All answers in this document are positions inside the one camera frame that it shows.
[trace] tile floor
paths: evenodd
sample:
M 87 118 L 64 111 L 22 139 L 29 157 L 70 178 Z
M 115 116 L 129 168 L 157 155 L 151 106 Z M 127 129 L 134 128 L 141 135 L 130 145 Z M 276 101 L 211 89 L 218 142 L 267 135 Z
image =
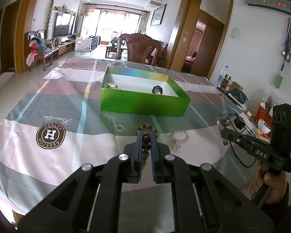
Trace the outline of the tile floor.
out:
M 52 69 L 64 61 L 75 56 L 104 58 L 106 46 L 99 46 L 92 52 L 70 51 L 59 57 L 58 60 L 46 64 L 46 71 L 42 65 L 33 66 L 31 72 L 23 74 L 3 73 L 0 74 L 0 123 L 18 103 L 18 101 L 28 92 L 29 88 L 45 77 Z

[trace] open box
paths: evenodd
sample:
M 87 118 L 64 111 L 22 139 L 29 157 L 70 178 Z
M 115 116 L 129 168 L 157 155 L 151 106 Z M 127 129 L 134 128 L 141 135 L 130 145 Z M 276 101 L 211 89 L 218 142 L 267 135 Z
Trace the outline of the open box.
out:
M 108 83 L 118 89 L 107 88 Z M 153 94 L 155 86 L 163 94 Z M 101 111 L 155 116 L 184 115 L 191 99 L 168 75 L 108 66 L 101 88 Z

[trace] white bowl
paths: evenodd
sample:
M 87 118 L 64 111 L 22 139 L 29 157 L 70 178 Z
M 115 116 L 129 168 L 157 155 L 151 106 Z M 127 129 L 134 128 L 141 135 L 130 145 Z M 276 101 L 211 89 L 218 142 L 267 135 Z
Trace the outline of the white bowl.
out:
M 269 127 L 269 125 L 262 119 L 260 119 L 258 122 L 258 128 L 259 131 L 261 131 L 263 134 L 268 134 L 271 132 L 271 128 Z

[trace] human hand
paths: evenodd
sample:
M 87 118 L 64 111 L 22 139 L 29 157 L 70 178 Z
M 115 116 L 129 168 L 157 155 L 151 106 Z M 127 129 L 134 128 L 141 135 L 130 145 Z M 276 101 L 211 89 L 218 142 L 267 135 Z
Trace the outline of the human hand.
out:
M 272 205 L 281 202 L 284 198 L 287 190 L 287 180 L 286 172 L 282 171 L 280 176 L 273 175 L 271 173 L 266 173 L 264 178 L 261 174 L 263 164 L 259 162 L 256 170 L 255 177 L 251 183 L 250 193 L 254 194 L 260 190 L 260 187 L 265 183 L 268 186 L 271 186 L 273 189 L 269 194 L 269 197 L 266 199 L 265 204 Z

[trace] silver screw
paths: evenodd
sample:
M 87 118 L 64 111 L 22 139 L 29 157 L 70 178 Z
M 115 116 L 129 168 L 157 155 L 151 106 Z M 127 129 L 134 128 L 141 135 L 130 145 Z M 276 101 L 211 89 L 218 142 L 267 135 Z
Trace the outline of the silver screw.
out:
M 127 154 L 120 154 L 119 155 L 119 160 L 122 160 L 122 161 L 125 161 L 125 160 L 128 160 L 128 155 Z
M 92 165 L 91 164 L 84 164 L 82 165 L 82 170 L 83 171 L 88 171 L 92 168 Z
M 172 160 L 175 159 L 175 156 L 174 156 L 173 154 L 167 154 L 167 155 L 165 156 L 165 159 L 168 160 L 168 161 L 172 161 Z
M 205 171 L 210 171 L 212 166 L 208 163 L 205 163 L 205 164 L 202 164 L 202 168 L 205 170 Z

